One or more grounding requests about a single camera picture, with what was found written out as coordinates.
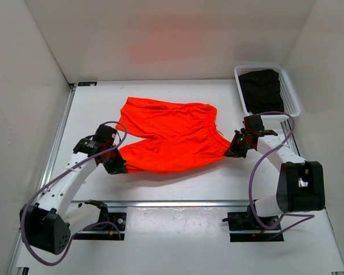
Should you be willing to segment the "orange shorts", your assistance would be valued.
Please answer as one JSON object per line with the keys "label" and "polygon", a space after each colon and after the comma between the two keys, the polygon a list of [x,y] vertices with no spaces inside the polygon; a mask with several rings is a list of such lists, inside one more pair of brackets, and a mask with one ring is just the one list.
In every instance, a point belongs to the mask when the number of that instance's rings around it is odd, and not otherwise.
{"label": "orange shorts", "polygon": [[222,160],[230,141],[217,130],[216,116],[210,104],[129,97],[116,126],[140,138],[119,150],[127,173],[185,172]]}

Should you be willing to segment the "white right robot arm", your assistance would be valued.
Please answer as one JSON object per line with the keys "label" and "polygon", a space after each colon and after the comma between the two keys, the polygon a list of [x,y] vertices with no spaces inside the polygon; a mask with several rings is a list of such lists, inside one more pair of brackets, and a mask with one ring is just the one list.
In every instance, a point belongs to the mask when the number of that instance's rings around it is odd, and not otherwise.
{"label": "white right robot arm", "polygon": [[[246,222],[249,227],[259,229],[267,217],[290,213],[321,211],[325,207],[325,187],[323,167],[317,161],[308,161],[288,148],[287,139],[265,129],[261,115],[243,118],[243,128],[236,130],[224,156],[245,158],[249,150],[261,153],[249,178],[249,207]],[[254,200],[253,180],[256,170],[264,160],[278,170],[279,179],[276,193],[266,198]]]}

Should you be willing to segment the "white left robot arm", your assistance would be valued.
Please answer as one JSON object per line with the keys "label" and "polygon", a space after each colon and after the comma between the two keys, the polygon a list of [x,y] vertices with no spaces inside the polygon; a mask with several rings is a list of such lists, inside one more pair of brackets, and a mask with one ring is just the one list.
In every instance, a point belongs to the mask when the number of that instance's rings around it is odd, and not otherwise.
{"label": "white left robot arm", "polygon": [[28,249],[37,248],[59,255],[72,237],[83,229],[115,228],[106,203],[87,200],[72,206],[72,201],[86,179],[98,166],[110,175],[125,174],[126,161],[118,148],[125,136],[108,121],[93,135],[75,145],[62,174],[40,189],[19,213],[22,241]]}

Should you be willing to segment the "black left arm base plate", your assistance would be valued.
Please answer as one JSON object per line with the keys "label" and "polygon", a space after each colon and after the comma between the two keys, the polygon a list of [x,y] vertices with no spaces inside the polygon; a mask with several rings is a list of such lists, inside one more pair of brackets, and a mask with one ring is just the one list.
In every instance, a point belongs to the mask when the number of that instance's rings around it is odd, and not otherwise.
{"label": "black left arm base plate", "polygon": [[75,234],[75,240],[87,241],[124,241],[127,223],[127,212],[109,210],[108,224],[93,226],[90,229]]}

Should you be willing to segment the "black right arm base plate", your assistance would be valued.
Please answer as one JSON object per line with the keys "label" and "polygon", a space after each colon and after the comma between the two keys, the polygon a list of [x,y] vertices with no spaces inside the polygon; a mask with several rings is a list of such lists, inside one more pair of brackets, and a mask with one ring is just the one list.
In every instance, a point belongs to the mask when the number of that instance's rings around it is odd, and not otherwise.
{"label": "black right arm base plate", "polygon": [[283,242],[281,226],[273,230],[263,228],[249,212],[228,212],[222,223],[229,227],[231,243]]}

